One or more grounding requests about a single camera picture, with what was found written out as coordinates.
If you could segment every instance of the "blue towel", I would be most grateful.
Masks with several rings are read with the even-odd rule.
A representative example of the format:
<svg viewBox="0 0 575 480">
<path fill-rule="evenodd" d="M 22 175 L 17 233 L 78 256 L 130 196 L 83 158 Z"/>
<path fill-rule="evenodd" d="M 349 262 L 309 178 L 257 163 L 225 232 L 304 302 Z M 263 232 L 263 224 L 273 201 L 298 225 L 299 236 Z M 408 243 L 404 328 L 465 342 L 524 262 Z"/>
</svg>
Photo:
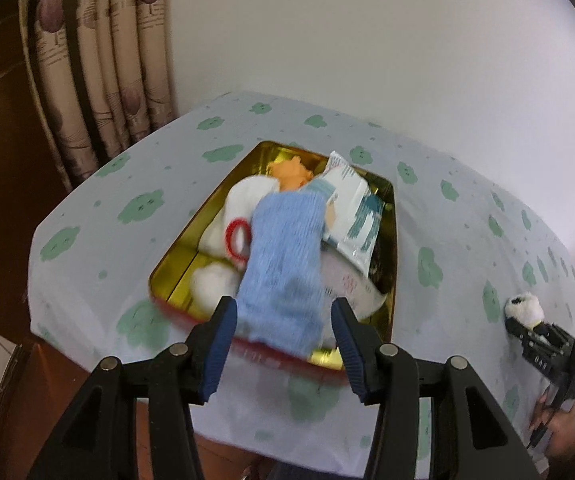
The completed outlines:
<svg viewBox="0 0 575 480">
<path fill-rule="evenodd" d="M 321 234 L 325 198 L 284 191 L 252 215 L 250 260 L 236 297 L 237 334 L 293 356 L 321 344 Z"/>
</svg>

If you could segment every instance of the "rectangular box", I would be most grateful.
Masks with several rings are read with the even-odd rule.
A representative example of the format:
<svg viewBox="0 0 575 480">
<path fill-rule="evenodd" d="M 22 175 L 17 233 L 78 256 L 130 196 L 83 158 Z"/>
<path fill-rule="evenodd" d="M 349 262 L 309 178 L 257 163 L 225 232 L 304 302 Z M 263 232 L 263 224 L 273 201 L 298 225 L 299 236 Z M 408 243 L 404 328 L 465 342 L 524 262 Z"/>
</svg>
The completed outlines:
<svg viewBox="0 0 575 480">
<path fill-rule="evenodd" d="M 268 174 L 270 162 L 289 160 L 295 155 L 300 156 L 301 163 L 315 175 L 325 169 L 328 160 L 325 155 L 276 142 L 259 143 L 219 184 L 165 253 L 150 275 L 150 294 L 153 301 L 173 322 L 189 330 L 197 323 L 209 318 L 192 300 L 190 277 L 194 270 L 218 261 L 217 258 L 199 253 L 197 246 L 203 231 L 223 207 L 229 190 L 246 176 Z M 362 168 L 355 169 L 367 180 L 370 189 L 385 203 L 376 247 L 372 255 L 370 277 L 381 293 L 386 294 L 387 297 L 381 309 L 365 322 L 373 325 L 382 339 L 389 341 L 394 317 L 397 265 L 394 187 L 381 176 Z M 232 341 L 232 349 L 251 361 L 281 368 L 313 380 L 336 384 L 347 382 L 338 349 L 315 350 L 308 360 L 304 360 L 269 348 L 264 344 L 250 343 L 237 337 Z"/>
</svg>

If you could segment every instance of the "orange object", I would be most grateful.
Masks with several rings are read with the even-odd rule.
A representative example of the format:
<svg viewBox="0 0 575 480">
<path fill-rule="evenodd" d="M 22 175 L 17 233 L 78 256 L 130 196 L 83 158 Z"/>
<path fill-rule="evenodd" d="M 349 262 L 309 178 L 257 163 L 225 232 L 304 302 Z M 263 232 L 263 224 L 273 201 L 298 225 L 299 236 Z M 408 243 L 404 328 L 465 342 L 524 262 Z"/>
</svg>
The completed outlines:
<svg viewBox="0 0 575 480">
<path fill-rule="evenodd" d="M 314 177 L 314 173 L 301 164 L 299 156 L 293 156 L 292 160 L 271 162 L 268 168 L 270 168 L 271 176 L 279 179 L 281 191 L 296 191 Z"/>
</svg>

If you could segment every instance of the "curtain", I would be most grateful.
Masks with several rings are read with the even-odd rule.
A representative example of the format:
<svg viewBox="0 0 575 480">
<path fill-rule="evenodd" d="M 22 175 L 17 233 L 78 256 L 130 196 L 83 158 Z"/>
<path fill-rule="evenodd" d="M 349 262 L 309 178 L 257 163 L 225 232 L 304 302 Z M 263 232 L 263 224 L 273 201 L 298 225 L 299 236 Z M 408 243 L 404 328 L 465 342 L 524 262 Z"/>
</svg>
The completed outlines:
<svg viewBox="0 0 575 480">
<path fill-rule="evenodd" d="M 172 120 L 165 0 L 19 6 L 30 87 L 66 187 Z"/>
</svg>

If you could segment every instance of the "silver rivet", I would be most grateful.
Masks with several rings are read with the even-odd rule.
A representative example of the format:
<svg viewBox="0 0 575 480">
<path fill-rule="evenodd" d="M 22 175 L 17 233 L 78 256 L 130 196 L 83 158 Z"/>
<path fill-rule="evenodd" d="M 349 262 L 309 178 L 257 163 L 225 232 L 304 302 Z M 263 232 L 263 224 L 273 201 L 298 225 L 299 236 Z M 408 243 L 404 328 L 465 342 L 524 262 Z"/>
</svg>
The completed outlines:
<svg viewBox="0 0 575 480">
<path fill-rule="evenodd" d="M 457 370 L 465 370 L 467 368 L 467 359 L 460 355 L 455 355 L 449 362 Z"/>
<path fill-rule="evenodd" d="M 397 345 L 393 345 L 392 343 L 385 343 L 381 345 L 378 351 L 387 357 L 394 357 L 398 354 L 399 348 Z"/>
<path fill-rule="evenodd" d="M 185 355 L 186 353 L 188 353 L 188 346 L 185 343 L 174 343 L 170 346 L 170 354 L 175 357 Z"/>
<path fill-rule="evenodd" d="M 106 372 L 114 370 L 118 364 L 119 360 L 116 357 L 104 357 L 101 360 L 101 370 L 105 370 Z"/>
</svg>

